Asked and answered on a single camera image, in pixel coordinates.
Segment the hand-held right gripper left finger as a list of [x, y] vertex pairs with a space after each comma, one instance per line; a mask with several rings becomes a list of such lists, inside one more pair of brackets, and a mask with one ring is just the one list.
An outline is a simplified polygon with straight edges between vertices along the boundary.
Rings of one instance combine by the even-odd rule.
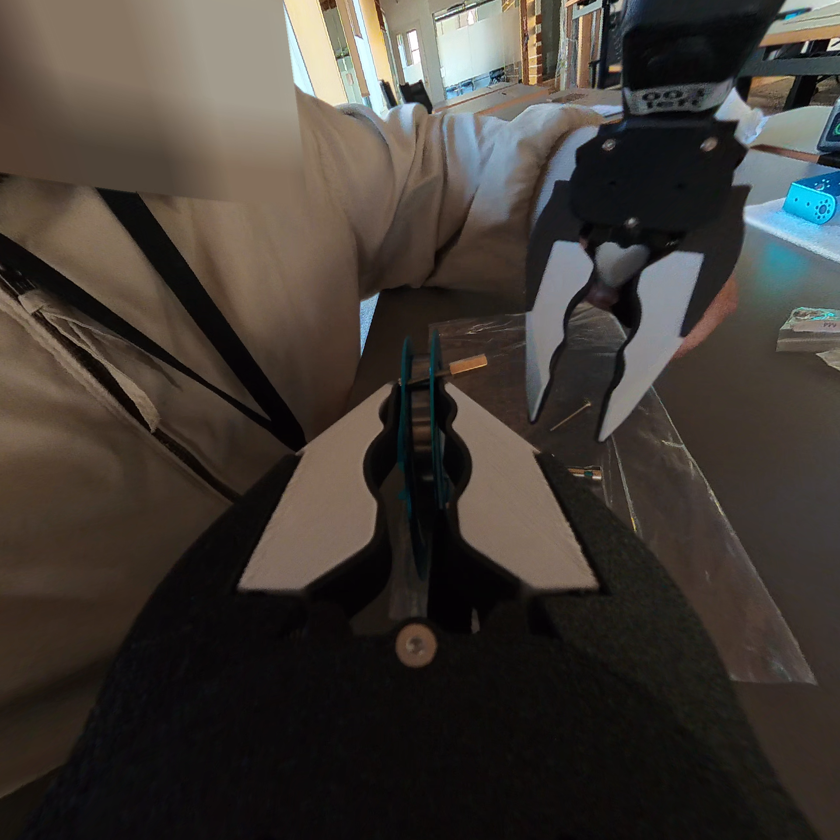
[[354, 617], [392, 570], [382, 485], [396, 465], [401, 388], [381, 387], [302, 451], [238, 589], [329, 602]]

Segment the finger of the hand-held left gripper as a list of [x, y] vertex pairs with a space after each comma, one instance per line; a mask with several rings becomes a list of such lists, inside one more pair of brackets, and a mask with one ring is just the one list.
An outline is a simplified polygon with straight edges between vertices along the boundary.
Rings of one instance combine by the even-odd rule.
[[553, 243], [539, 290], [525, 321], [525, 389], [528, 418], [536, 423], [549, 390], [552, 359], [565, 341], [566, 327], [592, 278], [592, 258], [578, 242]]
[[609, 438], [655, 383], [682, 344], [681, 330], [705, 256], [677, 250], [646, 267], [637, 282], [638, 325], [616, 358], [597, 440]]

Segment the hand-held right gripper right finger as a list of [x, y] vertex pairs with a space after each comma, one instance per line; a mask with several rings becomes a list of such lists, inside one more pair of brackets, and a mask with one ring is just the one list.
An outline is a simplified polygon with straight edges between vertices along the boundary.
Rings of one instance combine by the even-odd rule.
[[439, 394], [448, 499], [436, 523], [434, 621], [485, 622], [498, 606], [590, 595], [600, 582], [538, 450], [453, 384]]

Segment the blue metal disc assembly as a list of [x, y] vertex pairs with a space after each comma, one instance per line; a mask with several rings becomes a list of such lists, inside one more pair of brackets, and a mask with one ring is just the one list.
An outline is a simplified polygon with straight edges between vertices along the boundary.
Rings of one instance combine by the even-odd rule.
[[397, 569], [395, 598], [417, 615], [427, 613], [434, 591], [434, 551], [454, 487], [445, 465], [445, 375], [437, 330], [431, 332], [426, 353], [416, 352], [412, 341], [405, 339], [396, 406], [399, 481], [389, 515]]

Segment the person's left hand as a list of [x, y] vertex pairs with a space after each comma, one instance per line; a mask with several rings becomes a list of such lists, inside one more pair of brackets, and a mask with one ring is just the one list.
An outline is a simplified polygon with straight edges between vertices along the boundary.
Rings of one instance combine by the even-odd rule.
[[739, 287], [735, 276], [730, 276], [720, 289], [714, 300], [704, 312], [696, 326], [683, 339], [674, 360], [683, 358], [690, 351], [700, 346], [709, 336], [724, 323], [737, 309], [739, 304]]

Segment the long steel screw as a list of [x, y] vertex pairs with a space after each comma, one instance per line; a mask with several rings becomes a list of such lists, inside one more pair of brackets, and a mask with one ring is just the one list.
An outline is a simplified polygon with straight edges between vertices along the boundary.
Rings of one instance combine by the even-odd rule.
[[583, 403], [579, 407], [577, 407], [572, 413], [570, 413], [568, 416], [563, 417], [559, 422], [552, 425], [549, 431], [552, 433], [560, 430], [562, 427], [571, 423], [576, 417], [588, 412], [591, 408], [592, 402], [588, 399], [584, 400]]

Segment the white foam sheet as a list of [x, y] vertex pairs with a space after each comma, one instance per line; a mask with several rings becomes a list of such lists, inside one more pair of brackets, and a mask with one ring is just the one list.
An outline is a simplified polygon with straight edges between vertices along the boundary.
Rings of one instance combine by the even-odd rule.
[[748, 205], [743, 211], [744, 221], [778, 239], [838, 261], [839, 225], [833, 222], [814, 224], [786, 212], [783, 204], [784, 199], [778, 198]]

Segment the brown wooden strip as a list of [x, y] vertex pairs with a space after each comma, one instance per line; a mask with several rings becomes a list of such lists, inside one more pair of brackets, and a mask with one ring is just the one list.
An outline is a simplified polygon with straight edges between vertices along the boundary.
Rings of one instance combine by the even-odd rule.
[[750, 151], [760, 152], [764, 154], [774, 154], [776, 156], [784, 157], [786, 159], [802, 161], [810, 164], [818, 163], [821, 158], [821, 155], [819, 153], [790, 150], [767, 144], [755, 144], [750, 148]]

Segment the pile of small hardware bags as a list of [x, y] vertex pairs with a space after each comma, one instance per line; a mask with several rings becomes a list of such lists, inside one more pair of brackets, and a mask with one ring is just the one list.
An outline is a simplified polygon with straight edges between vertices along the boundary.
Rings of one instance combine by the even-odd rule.
[[839, 309], [795, 308], [779, 330], [775, 349], [814, 354], [839, 371]]

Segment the clear plastic bag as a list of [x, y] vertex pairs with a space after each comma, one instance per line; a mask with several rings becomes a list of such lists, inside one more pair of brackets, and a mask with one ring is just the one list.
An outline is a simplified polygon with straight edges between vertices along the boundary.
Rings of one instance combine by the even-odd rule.
[[[657, 556], [704, 623], [732, 679], [815, 685], [816, 678], [728, 517], [655, 390], [613, 436], [595, 438], [602, 389], [625, 332], [589, 307], [572, 316], [557, 378], [539, 420], [525, 392], [525, 317], [507, 314], [430, 324], [444, 363], [485, 354], [457, 387], [543, 453], [568, 467], [599, 465], [603, 481], [580, 479]], [[584, 400], [592, 408], [550, 427]]]

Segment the blue metal bracket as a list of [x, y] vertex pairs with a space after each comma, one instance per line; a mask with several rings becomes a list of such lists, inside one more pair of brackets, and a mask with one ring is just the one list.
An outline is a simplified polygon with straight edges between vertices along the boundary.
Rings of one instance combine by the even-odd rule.
[[816, 226], [839, 225], [839, 170], [794, 181], [782, 211]]

